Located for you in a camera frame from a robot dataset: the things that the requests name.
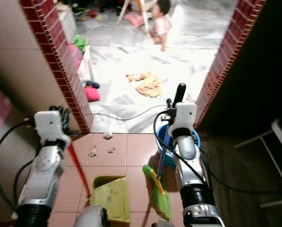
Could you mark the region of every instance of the pink bag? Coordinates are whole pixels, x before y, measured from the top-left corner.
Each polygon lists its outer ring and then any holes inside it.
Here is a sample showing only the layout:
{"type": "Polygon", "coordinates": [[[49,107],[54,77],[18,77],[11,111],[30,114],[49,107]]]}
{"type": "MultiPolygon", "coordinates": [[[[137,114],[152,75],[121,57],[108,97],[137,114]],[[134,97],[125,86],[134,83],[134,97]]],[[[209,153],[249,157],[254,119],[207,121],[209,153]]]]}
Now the pink bag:
{"type": "Polygon", "coordinates": [[[74,61],[76,63],[76,68],[78,70],[79,67],[80,67],[83,55],[82,55],[81,51],[79,50],[79,48],[77,48],[73,44],[71,44],[69,46],[69,51],[71,52],[71,56],[73,57],[73,59],[74,59],[74,61]]]}
{"type": "Polygon", "coordinates": [[[85,87],[84,88],[86,97],[89,101],[98,101],[100,100],[100,94],[98,92],[98,89],[93,87],[85,87]]]}
{"type": "Polygon", "coordinates": [[[144,24],[144,18],[137,12],[130,12],[124,16],[125,20],[128,20],[135,28],[144,24]]]}

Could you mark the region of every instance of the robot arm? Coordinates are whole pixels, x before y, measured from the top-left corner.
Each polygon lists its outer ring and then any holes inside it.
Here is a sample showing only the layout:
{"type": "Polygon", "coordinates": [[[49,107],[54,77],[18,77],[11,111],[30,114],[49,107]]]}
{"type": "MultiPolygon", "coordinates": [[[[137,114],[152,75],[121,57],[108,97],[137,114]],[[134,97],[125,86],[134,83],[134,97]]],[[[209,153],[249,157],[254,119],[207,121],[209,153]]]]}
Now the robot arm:
{"type": "Polygon", "coordinates": [[[16,227],[46,227],[64,171],[63,151],[70,145],[69,110],[50,107],[34,115],[41,149],[33,160],[24,198],[17,210],[16,227]]]}
{"type": "MultiPolygon", "coordinates": [[[[197,106],[195,103],[182,102],[185,90],[186,85],[179,84],[172,108],[168,108],[169,114],[162,116],[162,120],[169,122],[168,133],[173,137],[174,152],[179,154],[198,173],[198,176],[205,179],[200,161],[201,153],[191,136],[197,106]]],[[[186,227],[224,227],[208,183],[199,179],[182,160],[176,156],[173,158],[176,164],[177,185],[184,208],[184,225],[186,227]]]]}
{"type": "MultiPolygon", "coordinates": [[[[183,218],[186,227],[224,227],[215,206],[213,194],[203,179],[205,174],[200,161],[200,150],[194,144],[191,133],[195,122],[197,106],[183,103],[186,90],[180,84],[171,106],[168,99],[167,114],[162,121],[168,121],[168,133],[173,137],[174,152],[179,154],[195,171],[174,157],[176,180],[183,203],[183,218]]],[[[15,227],[46,227],[55,203],[58,182],[64,171],[63,151],[70,144],[68,122],[69,112],[51,108],[34,116],[36,129],[41,137],[42,148],[34,159],[31,173],[26,182],[24,199],[18,209],[18,222],[15,227]]],[[[75,227],[107,227],[107,213],[100,205],[85,209],[74,225],[75,227]]],[[[173,227],[160,220],[153,227],[173,227]]]]}

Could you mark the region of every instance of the blue bucket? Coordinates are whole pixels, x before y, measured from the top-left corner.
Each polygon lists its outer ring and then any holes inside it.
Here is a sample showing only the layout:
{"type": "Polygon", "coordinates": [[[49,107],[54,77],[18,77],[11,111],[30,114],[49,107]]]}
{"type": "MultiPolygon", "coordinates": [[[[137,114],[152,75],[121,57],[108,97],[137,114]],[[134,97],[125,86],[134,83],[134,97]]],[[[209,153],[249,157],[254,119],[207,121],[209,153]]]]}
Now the blue bucket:
{"type": "MultiPolygon", "coordinates": [[[[166,129],[167,129],[167,124],[160,127],[158,130],[157,130],[157,134],[158,134],[158,137],[164,141],[164,137],[165,137],[165,134],[168,133],[166,132],[166,129]]],[[[193,137],[193,140],[194,140],[194,143],[199,147],[201,148],[201,139],[199,137],[199,134],[197,133],[197,131],[194,129],[191,136],[193,137]]],[[[162,150],[162,146],[160,145],[159,141],[157,139],[156,140],[156,144],[158,145],[158,149],[159,149],[159,152],[161,152],[162,150]]],[[[170,138],[169,140],[169,144],[168,146],[170,148],[173,149],[173,139],[172,137],[170,138]]],[[[173,157],[172,157],[172,154],[171,153],[166,153],[166,157],[165,157],[165,162],[164,162],[164,165],[166,167],[171,167],[171,168],[174,168],[175,169],[175,163],[173,161],[173,157]]]]}

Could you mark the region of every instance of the white chair leg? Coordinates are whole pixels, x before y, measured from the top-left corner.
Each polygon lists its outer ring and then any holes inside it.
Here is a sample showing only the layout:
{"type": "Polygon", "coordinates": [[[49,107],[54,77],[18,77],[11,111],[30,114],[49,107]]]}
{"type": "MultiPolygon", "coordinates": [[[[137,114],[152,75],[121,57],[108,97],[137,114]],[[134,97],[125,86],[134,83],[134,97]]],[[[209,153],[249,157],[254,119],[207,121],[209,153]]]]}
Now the white chair leg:
{"type": "Polygon", "coordinates": [[[149,32],[149,23],[148,23],[148,18],[147,18],[147,12],[143,11],[143,18],[144,18],[144,24],[145,24],[145,31],[146,31],[146,35],[147,38],[150,39],[150,32],[149,32]]]}
{"type": "Polygon", "coordinates": [[[121,23],[121,20],[123,19],[123,16],[125,14],[125,11],[127,9],[127,6],[129,5],[129,3],[130,3],[130,0],[125,0],[124,6],[121,10],[120,16],[119,16],[118,21],[117,21],[117,25],[119,25],[121,23]]]}

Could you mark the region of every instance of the blue broom handle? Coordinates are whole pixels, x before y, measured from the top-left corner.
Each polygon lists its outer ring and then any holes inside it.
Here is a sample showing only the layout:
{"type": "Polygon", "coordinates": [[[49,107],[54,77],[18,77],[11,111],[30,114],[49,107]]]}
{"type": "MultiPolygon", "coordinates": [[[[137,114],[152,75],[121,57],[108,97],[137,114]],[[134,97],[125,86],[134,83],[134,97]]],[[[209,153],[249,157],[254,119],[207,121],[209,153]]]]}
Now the blue broom handle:
{"type": "MultiPolygon", "coordinates": [[[[166,145],[169,145],[169,141],[170,141],[170,138],[171,138],[171,136],[168,135],[168,127],[169,127],[169,125],[167,125],[165,137],[164,137],[164,144],[166,144],[166,145]]],[[[161,151],[161,156],[160,156],[160,161],[159,161],[159,166],[158,166],[158,172],[157,172],[157,175],[156,175],[157,179],[160,179],[160,177],[161,177],[161,173],[162,173],[162,170],[163,170],[164,161],[165,161],[165,157],[166,157],[166,150],[167,150],[167,148],[162,145],[162,151],[161,151]]]]}

